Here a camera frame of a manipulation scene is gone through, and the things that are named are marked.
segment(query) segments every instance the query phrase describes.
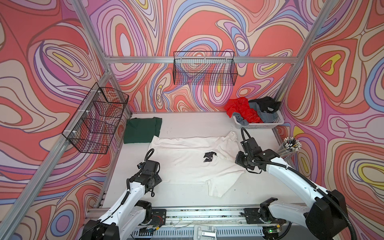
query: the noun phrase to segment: patterned wall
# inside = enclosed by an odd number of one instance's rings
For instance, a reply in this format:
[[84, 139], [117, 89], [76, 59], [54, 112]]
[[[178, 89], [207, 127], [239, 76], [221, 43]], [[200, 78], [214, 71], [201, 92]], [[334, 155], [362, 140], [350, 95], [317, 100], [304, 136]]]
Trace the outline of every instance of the patterned wall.
[[[110, 56], [233, 50], [296, 56], [322, 0], [95, 0], [85, 3]], [[235, 86], [175, 86], [173, 64], [111, 66], [133, 111], [222, 111], [230, 98], [274, 96], [288, 64], [238, 64]]]
[[383, 39], [383, 1], [340, 1], [289, 86], [279, 127], [303, 143], [300, 172], [343, 193], [362, 240], [384, 239]]
[[[69, 2], [0, 1], [0, 220], [103, 74]], [[74, 238], [123, 126], [107, 155], [65, 152], [14, 240]]]

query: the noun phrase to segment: green folded shirt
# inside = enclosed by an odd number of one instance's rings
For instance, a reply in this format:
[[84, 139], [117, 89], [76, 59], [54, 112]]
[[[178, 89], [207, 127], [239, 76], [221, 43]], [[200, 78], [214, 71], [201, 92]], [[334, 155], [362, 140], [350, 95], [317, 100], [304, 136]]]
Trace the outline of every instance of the green folded shirt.
[[161, 118], [133, 118], [127, 121], [124, 143], [152, 142], [153, 136], [159, 136]]

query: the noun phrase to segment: red jacket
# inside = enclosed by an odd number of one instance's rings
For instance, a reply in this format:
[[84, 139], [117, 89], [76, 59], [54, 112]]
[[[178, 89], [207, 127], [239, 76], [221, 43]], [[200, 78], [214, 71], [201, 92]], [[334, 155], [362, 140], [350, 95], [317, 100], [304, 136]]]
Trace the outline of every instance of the red jacket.
[[232, 117], [233, 113], [240, 113], [240, 115], [249, 123], [262, 123], [263, 121], [257, 115], [257, 112], [249, 107], [248, 99], [245, 97], [230, 99], [224, 106], [229, 117]]

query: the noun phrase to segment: basket wire frame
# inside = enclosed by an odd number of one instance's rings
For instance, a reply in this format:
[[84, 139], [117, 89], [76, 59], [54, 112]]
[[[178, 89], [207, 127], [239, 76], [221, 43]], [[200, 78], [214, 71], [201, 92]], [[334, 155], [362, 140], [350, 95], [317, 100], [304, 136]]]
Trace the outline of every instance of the basket wire frame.
[[79, 152], [106, 154], [127, 103], [127, 94], [99, 87], [67, 139]]
[[234, 54], [232, 51], [176, 51], [174, 84], [234, 86], [237, 78]]

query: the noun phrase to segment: table surface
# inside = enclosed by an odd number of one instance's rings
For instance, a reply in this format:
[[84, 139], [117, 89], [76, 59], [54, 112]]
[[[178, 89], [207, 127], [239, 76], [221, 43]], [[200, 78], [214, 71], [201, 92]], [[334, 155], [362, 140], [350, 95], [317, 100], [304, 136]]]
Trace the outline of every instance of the table surface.
[[[240, 129], [226, 113], [139, 113], [132, 118], [162, 118], [159, 137], [210, 137], [225, 136], [230, 131], [237, 134], [239, 150], [242, 150]], [[248, 129], [262, 150], [278, 149], [272, 129]], [[149, 143], [123, 144], [115, 170], [107, 190], [103, 207], [111, 207], [126, 189], [126, 179], [137, 173], [137, 164], [144, 160]], [[284, 183], [267, 172], [243, 173], [223, 197], [208, 195], [208, 185], [183, 185], [160, 183], [154, 188], [155, 196], [147, 193], [142, 200], [153, 207], [233, 206], [260, 204], [270, 197], [289, 203], [302, 200]]]

